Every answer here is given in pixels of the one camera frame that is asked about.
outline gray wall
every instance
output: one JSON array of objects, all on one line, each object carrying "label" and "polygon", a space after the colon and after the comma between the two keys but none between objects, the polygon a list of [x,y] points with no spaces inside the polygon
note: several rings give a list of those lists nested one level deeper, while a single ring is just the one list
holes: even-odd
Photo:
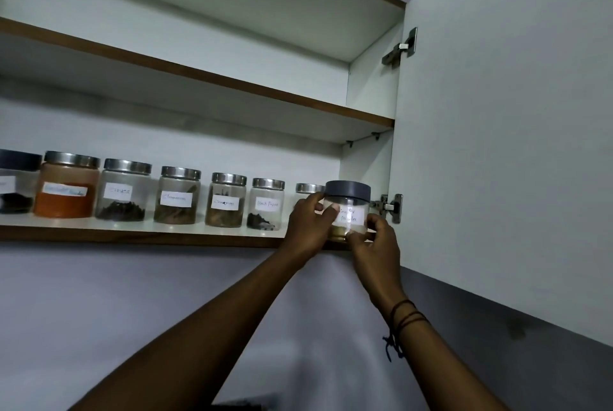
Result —
[{"label": "gray wall", "polygon": [[[260,250],[0,245],[4,410],[69,406],[117,364],[231,285]],[[405,271],[421,310],[516,410],[606,409],[613,349]],[[527,324],[512,340],[507,323]],[[320,255],[281,293],[220,400],[278,393],[283,409],[426,409],[410,369],[342,255]]]}]

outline clear plastic jar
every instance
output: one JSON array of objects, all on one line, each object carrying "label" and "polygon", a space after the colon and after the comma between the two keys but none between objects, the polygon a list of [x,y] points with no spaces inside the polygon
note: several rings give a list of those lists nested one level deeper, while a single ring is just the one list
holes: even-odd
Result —
[{"label": "clear plastic jar", "polygon": [[47,151],[36,189],[34,215],[58,219],[90,217],[100,177],[100,159]]},{"label": "clear plastic jar", "polygon": [[333,203],[340,206],[336,220],[330,227],[328,239],[344,242],[350,230],[366,235],[370,209],[370,187],[360,182],[333,180],[326,183],[324,208]]},{"label": "clear plastic jar", "polygon": [[0,150],[0,213],[29,212],[34,204],[41,155]]},{"label": "clear plastic jar", "polygon": [[253,179],[249,192],[247,227],[256,230],[279,230],[285,182],[273,179]]},{"label": "clear plastic jar", "polygon": [[212,227],[240,227],[247,195],[247,177],[215,172],[208,189],[205,222]]},{"label": "clear plastic jar", "polygon": [[292,203],[292,209],[301,199],[306,199],[313,193],[321,193],[326,190],[324,185],[315,185],[314,183],[296,183],[296,195]]},{"label": "clear plastic jar", "polygon": [[194,224],[200,196],[200,175],[201,172],[195,169],[162,167],[153,220],[170,225]]},{"label": "clear plastic jar", "polygon": [[105,160],[98,186],[96,217],[119,222],[144,220],[150,175],[150,164],[124,159]]}]

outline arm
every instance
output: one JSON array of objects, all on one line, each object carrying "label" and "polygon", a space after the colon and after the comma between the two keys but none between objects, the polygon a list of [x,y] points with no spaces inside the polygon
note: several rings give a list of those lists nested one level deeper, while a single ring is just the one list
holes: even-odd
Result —
[{"label": "arm", "polygon": [[322,193],[300,200],[279,250],[195,313],[165,331],[71,409],[172,410],[210,404],[290,278],[320,251],[337,208]]},{"label": "arm", "polygon": [[[397,309],[394,319],[389,319],[396,303],[407,299],[400,281],[400,250],[394,229],[385,219],[369,214],[368,222],[376,230],[373,243],[364,242],[364,236],[360,234],[348,235],[354,252],[354,267],[373,304],[385,321],[396,328],[416,309],[405,303]],[[430,409],[508,410],[428,322],[410,323],[402,329],[398,341]]]}]

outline hand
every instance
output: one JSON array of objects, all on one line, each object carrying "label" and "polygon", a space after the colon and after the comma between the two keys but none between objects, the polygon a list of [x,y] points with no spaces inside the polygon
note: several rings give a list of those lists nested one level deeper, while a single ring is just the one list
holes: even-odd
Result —
[{"label": "hand", "polygon": [[340,209],[337,204],[333,204],[323,214],[317,214],[316,210],[321,211],[324,208],[318,202],[322,198],[324,198],[323,193],[314,193],[296,203],[289,216],[285,239],[279,248],[280,251],[296,255],[302,265],[324,246],[328,231]]},{"label": "hand", "polygon": [[364,241],[373,236],[371,232],[366,237],[350,232],[346,238],[360,282],[373,304],[387,316],[398,301],[406,299],[400,281],[400,249],[394,229],[383,217],[368,214],[368,227],[376,230],[372,243]]}]

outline metal hinge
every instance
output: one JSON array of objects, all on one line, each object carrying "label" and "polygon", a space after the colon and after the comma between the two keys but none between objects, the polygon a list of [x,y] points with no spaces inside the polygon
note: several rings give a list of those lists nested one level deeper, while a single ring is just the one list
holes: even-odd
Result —
[{"label": "metal hinge", "polygon": [[400,217],[402,216],[402,195],[395,194],[392,202],[387,202],[387,195],[382,194],[380,201],[371,201],[370,206],[379,211],[379,215],[386,217],[389,212],[392,215],[392,222],[395,224],[400,223]]},{"label": "metal hinge", "polygon": [[400,66],[400,56],[402,53],[406,53],[406,57],[410,58],[415,54],[415,43],[418,38],[418,28],[415,27],[409,32],[409,38],[404,43],[399,43],[394,46],[390,52],[388,52],[381,59],[381,64],[384,66],[392,66],[393,69]]}]

